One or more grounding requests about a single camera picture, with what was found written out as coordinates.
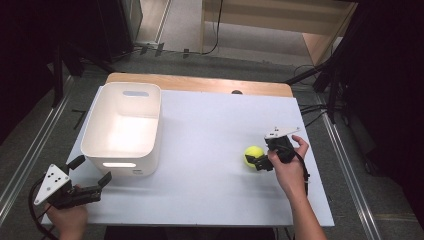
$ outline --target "hand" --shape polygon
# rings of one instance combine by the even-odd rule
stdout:
[[[294,150],[302,158],[305,158],[309,144],[296,135],[293,135],[292,139],[299,144],[299,147],[294,148]],[[303,168],[299,159],[295,156],[290,163],[282,163],[278,158],[276,151],[268,151],[268,158],[275,168],[277,180],[280,183],[281,188],[286,193],[288,199],[291,201],[296,197],[306,197]]]
[[[88,212],[85,205],[58,210],[47,203],[47,216],[60,232],[61,240],[82,239],[87,225]]]

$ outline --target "white table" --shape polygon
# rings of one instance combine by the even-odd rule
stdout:
[[[300,127],[295,98],[164,90],[159,167],[147,177],[113,177],[102,200],[88,204],[88,222],[154,226],[292,225],[289,202],[274,171],[243,163],[251,145],[266,149],[275,126]],[[84,123],[68,162],[81,155]],[[305,162],[309,199],[322,226],[334,226],[312,147]],[[70,173],[73,184],[92,186],[102,174],[90,161]]]

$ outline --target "cable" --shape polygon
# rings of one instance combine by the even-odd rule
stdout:
[[[181,51],[172,51],[172,50],[163,50],[163,49],[162,50],[157,50],[155,48],[150,48],[150,47],[147,47],[147,50],[159,51],[160,53],[165,52],[165,53],[176,53],[176,54],[193,54],[193,55],[201,55],[201,56],[202,55],[208,55],[208,54],[212,53],[216,49],[216,47],[218,46],[218,42],[219,42],[219,26],[220,26],[220,23],[221,23],[221,15],[222,15],[222,5],[223,5],[223,2],[224,2],[224,0],[221,0],[221,4],[220,4],[220,7],[219,7],[218,22],[217,22],[216,34],[215,34],[215,36],[216,36],[215,45],[212,48],[212,50],[210,50],[209,52],[200,53],[200,52],[181,52]],[[136,49],[136,50],[134,50],[131,53],[126,53],[126,54],[123,54],[121,56],[129,55],[129,54],[132,54],[134,52],[141,51],[141,50],[142,49]]]
[[[215,50],[216,46],[218,46],[218,41],[219,41],[219,24],[221,23],[221,14],[222,14],[222,4],[223,4],[223,2],[224,2],[224,0],[221,0],[221,6],[219,7],[218,24],[216,26],[216,42],[215,42],[215,46],[209,52],[202,53],[202,55],[207,55],[207,54],[213,52]]]
[[[40,185],[44,180],[44,175],[43,177],[41,177],[40,179],[38,179],[34,185],[32,185],[31,190],[29,191],[29,195],[28,195],[28,208],[29,208],[29,212],[31,214],[31,218],[34,221],[35,225],[37,226],[37,229],[43,233],[46,237],[50,238],[51,240],[58,240],[58,238],[53,235],[50,231],[48,231],[47,229],[45,229],[43,227],[43,225],[41,225],[41,223],[38,221],[37,216],[35,215],[35,210],[33,207],[33,198],[34,198],[34,192],[35,189],[38,187],[38,185]]]
[[[296,77],[296,71],[297,71],[299,68],[301,68],[301,67],[313,67],[313,68],[315,69],[315,66],[314,66],[314,65],[310,65],[310,64],[300,65],[300,66],[298,66],[298,67],[296,67],[296,68],[294,69],[294,71],[293,71],[293,77]],[[310,85],[310,84],[303,83],[302,81],[299,81],[299,83],[300,83],[300,84],[302,84],[302,85],[306,85],[306,86],[312,86],[312,85]]]
[[[287,236],[287,238],[288,238],[288,239],[291,239],[289,229],[288,229],[287,227],[285,227],[285,228],[284,228],[284,231],[286,232],[286,236]]]
[[[312,121],[310,121],[308,124],[305,125],[305,128],[309,127],[313,122],[315,122],[316,120],[318,120],[319,117],[321,117],[324,113],[327,113],[327,111],[324,111],[322,113],[320,113],[316,118],[314,118]]]

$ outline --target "white plastic bin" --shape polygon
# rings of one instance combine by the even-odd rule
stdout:
[[[152,174],[159,162],[160,118],[158,86],[108,83],[93,105],[81,151],[104,174]]]

